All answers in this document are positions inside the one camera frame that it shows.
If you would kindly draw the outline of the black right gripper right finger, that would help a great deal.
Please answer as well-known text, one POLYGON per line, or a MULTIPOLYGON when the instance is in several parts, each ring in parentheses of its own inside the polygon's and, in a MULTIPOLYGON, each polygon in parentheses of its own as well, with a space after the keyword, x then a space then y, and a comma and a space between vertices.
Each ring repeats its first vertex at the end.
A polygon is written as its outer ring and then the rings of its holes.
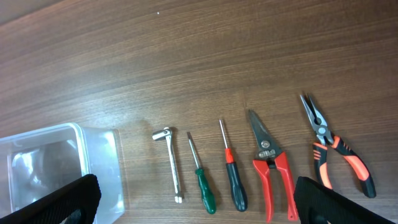
POLYGON ((298 177, 294 201, 301 224, 394 224, 308 177, 298 177))

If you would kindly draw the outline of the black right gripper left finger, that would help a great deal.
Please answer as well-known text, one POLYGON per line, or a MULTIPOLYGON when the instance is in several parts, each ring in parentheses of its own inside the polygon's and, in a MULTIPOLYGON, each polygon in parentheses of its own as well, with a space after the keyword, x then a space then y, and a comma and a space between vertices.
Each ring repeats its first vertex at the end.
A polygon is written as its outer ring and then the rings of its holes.
POLYGON ((93 223, 101 199, 97 176, 87 174, 1 218, 1 223, 93 223))

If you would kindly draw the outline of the clear plastic container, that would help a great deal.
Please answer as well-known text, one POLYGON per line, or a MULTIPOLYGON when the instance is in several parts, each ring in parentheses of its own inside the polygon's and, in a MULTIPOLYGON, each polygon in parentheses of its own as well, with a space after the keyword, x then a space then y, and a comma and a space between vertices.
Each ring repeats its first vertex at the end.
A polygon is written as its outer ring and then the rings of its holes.
POLYGON ((125 212, 115 130, 63 123, 1 138, 1 216, 16 212, 86 174, 97 176, 95 223, 125 212))

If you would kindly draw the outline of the red handled snips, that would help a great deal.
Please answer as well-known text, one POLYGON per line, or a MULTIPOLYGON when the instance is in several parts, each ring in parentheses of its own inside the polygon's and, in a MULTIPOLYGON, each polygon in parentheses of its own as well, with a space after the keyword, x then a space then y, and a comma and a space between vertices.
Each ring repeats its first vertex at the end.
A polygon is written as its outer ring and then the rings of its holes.
POLYGON ((294 178, 287 155, 269 134, 254 110, 249 110, 248 116, 258 146, 252 163, 262 182, 262 192, 266 205, 266 222, 271 222, 274 216, 274 197, 271 184, 272 169, 277 169, 282 176, 288 203, 287 218, 290 221, 297 221, 299 214, 294 200, 294 178))

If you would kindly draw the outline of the orange black long-nose pliers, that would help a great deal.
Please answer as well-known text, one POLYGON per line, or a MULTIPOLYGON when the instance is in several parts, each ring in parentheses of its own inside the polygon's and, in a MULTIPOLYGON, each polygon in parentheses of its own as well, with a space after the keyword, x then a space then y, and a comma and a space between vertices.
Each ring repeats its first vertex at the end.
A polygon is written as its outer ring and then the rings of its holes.
POLYGON ((333 134, 325 117, 310 95, 301 95, 300 98, 313 132, 318 139, 317 142, 313 143, 314 168, 318 182, 329 189, 333 188, 327 169, 328 148, 332 148, 342 155, 354 170, 363 194, 368 198, 376 197, 373 177, 363 160, 340 136, 333 134))

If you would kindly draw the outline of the black red handled screwdriver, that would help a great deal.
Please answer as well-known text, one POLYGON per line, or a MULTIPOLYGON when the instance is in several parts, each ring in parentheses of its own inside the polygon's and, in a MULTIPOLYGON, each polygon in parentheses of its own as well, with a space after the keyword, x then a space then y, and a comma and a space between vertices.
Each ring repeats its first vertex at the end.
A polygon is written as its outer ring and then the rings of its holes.
POLYGON ((223 136, 224 146, 225 146, 225 158, 226 158, 226 170, 228 173, 230 188, 231 188, 231 198, 232 201, 239 212, 245 212, 248 208, 248 198, 244 186, 241 182, 238 167, 234 160, 231 148, 228 146, 227 136, 225 133, 225 128, 223 125, 223 120, 219 120, 221 133, 223 136))

